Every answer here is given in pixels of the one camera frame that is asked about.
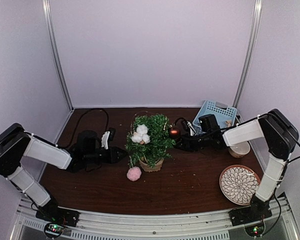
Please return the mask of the brown shiny ball ornament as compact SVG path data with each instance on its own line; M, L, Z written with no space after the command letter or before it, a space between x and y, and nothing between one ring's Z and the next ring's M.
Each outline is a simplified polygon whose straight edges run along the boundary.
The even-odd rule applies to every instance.
M181 130L175 124L172 124L168 129L169 137L173 140L177 140L181 136Z

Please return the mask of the pink pompom ornament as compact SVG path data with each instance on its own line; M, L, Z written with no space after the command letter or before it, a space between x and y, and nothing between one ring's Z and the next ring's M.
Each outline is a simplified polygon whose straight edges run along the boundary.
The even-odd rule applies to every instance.
M133 163L131 157L129 157L129 166L130 167L129 170L127 171L126 177L132 182L139 180L142 175L142 171L138 166L136 166Z

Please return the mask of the white cotton boll ornament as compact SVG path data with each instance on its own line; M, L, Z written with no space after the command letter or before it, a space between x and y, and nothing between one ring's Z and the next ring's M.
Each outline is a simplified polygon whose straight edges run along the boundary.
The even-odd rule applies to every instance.
M149 144L151 142L151 138L148 135L148 127L145 124L138 125L130 138L133 143L140 145Z

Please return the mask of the small green christmas tree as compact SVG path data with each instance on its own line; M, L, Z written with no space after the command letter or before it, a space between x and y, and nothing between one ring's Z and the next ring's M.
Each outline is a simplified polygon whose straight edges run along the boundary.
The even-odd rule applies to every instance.
M148 135L150 136L150 143L148 144L134 143L131 140L137 126L142 124L148 127ZM161 158L171 158L172 156L168 153L168 150L174 148L176 141L169 136L170 126L169 118L163 114L135 116L126 136L125 144L129 165L130 157L135 165L139 163L141 158L145 158L148 163L156 162Z

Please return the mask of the burlap tree pot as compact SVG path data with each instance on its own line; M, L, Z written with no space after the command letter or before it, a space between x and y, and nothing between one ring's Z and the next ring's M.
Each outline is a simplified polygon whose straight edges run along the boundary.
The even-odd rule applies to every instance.
M142 157L139 160L139 164L140 164L141 168L147 173L160 171L163 163L164 163L164 158L160 158L157 161L152 162L152 163L147 162L144 157Z

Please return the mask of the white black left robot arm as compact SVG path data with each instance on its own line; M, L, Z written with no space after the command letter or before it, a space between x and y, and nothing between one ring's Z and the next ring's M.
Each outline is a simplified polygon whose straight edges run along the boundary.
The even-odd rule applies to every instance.
M0 175L26 195L51 222L62 218L57 200L23 166L23 159L33 159L70 173L84 170L90 164L116 164L127 151L112 146L116 130L110 128L102 137L84 130L69 148L61 147L14 123L0 134Z

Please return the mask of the light blue plastic basket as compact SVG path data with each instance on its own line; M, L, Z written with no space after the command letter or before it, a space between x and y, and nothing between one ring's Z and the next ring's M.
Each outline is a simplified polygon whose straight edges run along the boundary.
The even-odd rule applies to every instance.
M199 117L204 115L213 114L216 118L216 121L221 129L227 128L226 121L231 121L231 126L234 125L237 115L237 109L235 107L213 101L205 100L197 115L192 121L192 126L197 135L202 134Z

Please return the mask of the white ceramic bowl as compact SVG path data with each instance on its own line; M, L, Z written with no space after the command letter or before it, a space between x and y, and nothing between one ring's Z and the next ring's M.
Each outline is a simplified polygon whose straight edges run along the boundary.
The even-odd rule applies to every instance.
M230 155L236 159L243 158L250 152L250 150L251 147L247 141L238 143L228 148Z

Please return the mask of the left circuit board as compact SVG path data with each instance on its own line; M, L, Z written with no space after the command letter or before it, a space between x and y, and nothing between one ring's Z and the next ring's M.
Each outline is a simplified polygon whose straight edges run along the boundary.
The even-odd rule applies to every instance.
M47 223L43 228L43 232L48 238L58 238L63 234L64 230L64 226L52 222Z

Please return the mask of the right circuit board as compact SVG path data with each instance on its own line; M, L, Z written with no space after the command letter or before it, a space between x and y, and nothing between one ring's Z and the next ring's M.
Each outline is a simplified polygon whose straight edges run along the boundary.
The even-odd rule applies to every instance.
M265 231L265 224L262 222L244 227L245 233L253 238L261 236Z

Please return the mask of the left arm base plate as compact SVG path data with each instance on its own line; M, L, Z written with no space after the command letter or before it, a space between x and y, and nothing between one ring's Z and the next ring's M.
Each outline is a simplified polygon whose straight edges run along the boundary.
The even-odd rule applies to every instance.
M35 217L61 226L76 227L80 213L76 210L59 208L57 206L39 207Z

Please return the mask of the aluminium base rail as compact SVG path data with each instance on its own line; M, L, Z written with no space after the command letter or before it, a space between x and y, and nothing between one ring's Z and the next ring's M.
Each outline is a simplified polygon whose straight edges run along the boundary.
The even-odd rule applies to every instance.
M76 210L75 227L68 226L56 240L300 240L300 232L286 197L278 197L280 219L262 237L248 235L252 226L265 224L268 231L279 216L275 200L272 216L263 221L234 226L230 209L172 215L122 215ZM49 240L44 233L47 221L36 218L31 201L21 198L8 240Z

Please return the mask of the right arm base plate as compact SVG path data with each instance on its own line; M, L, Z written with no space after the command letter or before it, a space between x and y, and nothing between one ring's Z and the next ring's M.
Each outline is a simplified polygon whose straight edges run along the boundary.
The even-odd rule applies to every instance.
M261 222L273 216L270 209L254 212L251 206L234 208L228 212L232 226L246 225L253 222Z

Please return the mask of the right aluminium corner post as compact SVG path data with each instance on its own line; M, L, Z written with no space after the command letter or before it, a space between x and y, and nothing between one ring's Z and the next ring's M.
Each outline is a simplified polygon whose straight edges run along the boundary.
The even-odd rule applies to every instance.
M254 8L253 8L253 15L251 19L251 26L250 26L250 33L247 43L246 54L243 62L243 67L239 79L239 84L237 87L237 91L235 94L235 98L233 101L233 107L238 108L240 99L242 97L244 87L248 78L249 70L251 67L251 62L253 58L253 52L256 46L258 33L260 29L261 17L262 17L262 7L263 7L263 0L255 0L254 1Z

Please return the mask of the left aluminium corner post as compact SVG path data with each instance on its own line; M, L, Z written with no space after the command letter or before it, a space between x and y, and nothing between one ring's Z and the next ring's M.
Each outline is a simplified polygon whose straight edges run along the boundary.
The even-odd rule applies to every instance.
M65 98L67 108L69 111L73 111L74 107L71 101L70 93L66 84L63 68L62 68L62 63L58 51L58 46L57 46L57 40L56 40L56 35L55 35L55 30L54 30L54 25L53 25L53 18L52 18L52 12L51 12L51 3L49 0L42 0L42 7L43 7L43 15L45 18L46 26L47 26L47 32L49 36L49 41L50 41L50 46L52 50L52 57L53 57L53 62L56 70L56 74L61 86L61 91L62 94Z

